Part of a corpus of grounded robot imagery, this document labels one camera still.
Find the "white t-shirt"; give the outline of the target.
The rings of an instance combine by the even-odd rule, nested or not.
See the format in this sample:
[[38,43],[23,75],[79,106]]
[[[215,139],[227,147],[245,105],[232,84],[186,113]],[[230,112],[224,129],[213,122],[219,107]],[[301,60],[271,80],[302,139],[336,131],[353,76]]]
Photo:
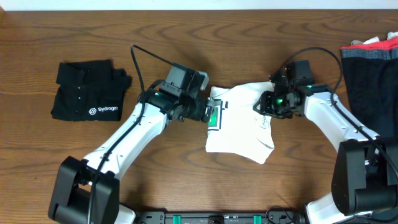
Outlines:
[[215,108],[208,123],[206,152],[237,154],[264,164],[275,149],[271,117],[253,110],[271,82],[254,82],[232,88],[213,86],[210,97]]

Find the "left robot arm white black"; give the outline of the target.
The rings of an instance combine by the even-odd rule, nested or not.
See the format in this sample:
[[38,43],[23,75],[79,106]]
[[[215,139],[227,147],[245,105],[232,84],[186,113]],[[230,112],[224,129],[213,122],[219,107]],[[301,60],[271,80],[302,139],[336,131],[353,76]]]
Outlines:
[[121,180],[142,150],[173,120],[209,122],[212,98],[197,91],[148,89],[125,123],[82,160],[67,157],[58,168],[48,216],[57,223],[134,223],[121,204]]

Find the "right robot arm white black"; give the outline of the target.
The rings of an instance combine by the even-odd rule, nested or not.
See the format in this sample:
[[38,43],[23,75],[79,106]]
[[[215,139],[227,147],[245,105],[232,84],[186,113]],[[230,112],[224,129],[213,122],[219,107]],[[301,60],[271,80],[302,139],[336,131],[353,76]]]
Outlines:
[[306,117],[337,151],[331,192],[306,205],[305,223],[397,223],[381,217],[397,209],[397,138],[361,124],[326,84],[278,86],[252,108],[278,119]]

